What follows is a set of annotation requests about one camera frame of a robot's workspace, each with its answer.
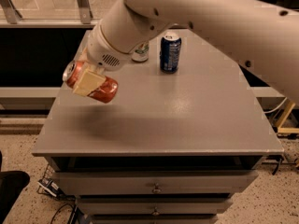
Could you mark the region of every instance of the drawer handle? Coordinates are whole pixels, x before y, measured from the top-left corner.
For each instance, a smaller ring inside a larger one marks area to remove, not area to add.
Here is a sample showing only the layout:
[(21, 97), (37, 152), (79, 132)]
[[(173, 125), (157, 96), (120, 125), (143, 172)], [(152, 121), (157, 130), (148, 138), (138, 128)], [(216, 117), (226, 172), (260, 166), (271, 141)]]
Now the drawer handle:
[(153, 216), (159, 216), (160, 215), (160, 213), (157, 210), (157, 207), (155, 207), (155, 210), (153, 211), (152, 215)]
[(155, 188), (152, 190), (153, 194), (160, 194), (162, 192), (161, 189), (159, 189), (159, 184), (155, 184)]

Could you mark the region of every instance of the pepsi can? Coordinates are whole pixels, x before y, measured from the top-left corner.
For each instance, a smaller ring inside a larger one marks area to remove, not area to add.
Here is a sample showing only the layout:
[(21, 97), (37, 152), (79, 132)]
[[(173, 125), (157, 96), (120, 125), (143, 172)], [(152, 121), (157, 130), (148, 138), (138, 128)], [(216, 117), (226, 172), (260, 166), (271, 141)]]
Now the pepsi can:
[(160, 68), (166, 73), (178, 70), (181, 38), (174, 32), (167, 32), (161, 39)]

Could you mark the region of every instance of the speckled floor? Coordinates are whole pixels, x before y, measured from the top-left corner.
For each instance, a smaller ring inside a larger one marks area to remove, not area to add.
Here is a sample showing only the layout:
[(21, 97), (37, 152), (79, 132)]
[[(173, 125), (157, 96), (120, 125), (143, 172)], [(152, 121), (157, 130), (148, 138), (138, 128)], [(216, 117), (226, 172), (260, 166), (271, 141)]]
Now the speckled floor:
[[(47, 163), (43, 158), (31, 155), (40, 122), (38, 124), (34, 119), (27, 122), (14, 126), (4, 125), (2, 121), (0, 125), (0, 149), (4, 156), (2, 170), (23, 170), (31, 176), (29, 186), (21, 193), (5, 224), (49, 224), (56, 210), (64, 204), (36, 193), (36, 182), (43, 175)], [(286, 157), (293, 161), (299, 154), (299, 141), (284, 139), (281, 142)], [(219, 215), (217, 224), (298, 224), (299, 171), (282, 165), (276, 175), (271, 175), (274, 168), (274, 165), (259, 167), (259, 177), (243, 193), (233, 196), (234, 204)], [(66, 223), (70, 212), (69, 207), (64, 208), (53, 223)]]

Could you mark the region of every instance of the drawer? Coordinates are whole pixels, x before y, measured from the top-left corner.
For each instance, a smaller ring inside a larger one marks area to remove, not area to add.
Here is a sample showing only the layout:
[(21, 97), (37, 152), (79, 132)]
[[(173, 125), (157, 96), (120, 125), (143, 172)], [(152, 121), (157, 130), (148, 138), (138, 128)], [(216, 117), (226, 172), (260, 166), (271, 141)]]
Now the drawer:
[(229, 199), (203, 198), (89, 198), (77, 199), (78, 208), (89, 215), (186, 215), (218, 214), (229, 208)]
[(97, 216), (93, 224), (214, 224), (216, 216)]
[(67, 195), (242, 192), (255, 171), (55, 173)]

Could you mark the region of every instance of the soda can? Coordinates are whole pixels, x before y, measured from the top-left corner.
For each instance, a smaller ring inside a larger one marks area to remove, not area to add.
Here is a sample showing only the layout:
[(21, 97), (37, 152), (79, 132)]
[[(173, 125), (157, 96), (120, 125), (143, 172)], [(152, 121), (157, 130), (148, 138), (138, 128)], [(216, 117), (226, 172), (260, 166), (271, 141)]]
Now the soda can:
[[(75, 88), (76, 82), (83, 70), (85, 62), (83, 61), (73, 61), (70, 63), (64, 70), (63, 81), (71, 89)], [(91, 97), (97, 101), (108, 103), (116, 95), (118, 90), (118, 82), (111, 77), (105, 76), (104, 83), (96, 88), (94, 91), (87, 94), (88, 97)]]
[(181, 47), (181, 38), (174, 32), (167, 32), (161, 39), (160, 68), (166, 73), (175, 73), (178, 70), (178, 60)]
[(149, 42), (140, 44), (132, 55), (132, 60), (138, 63), (143, 63), (149, 58)]

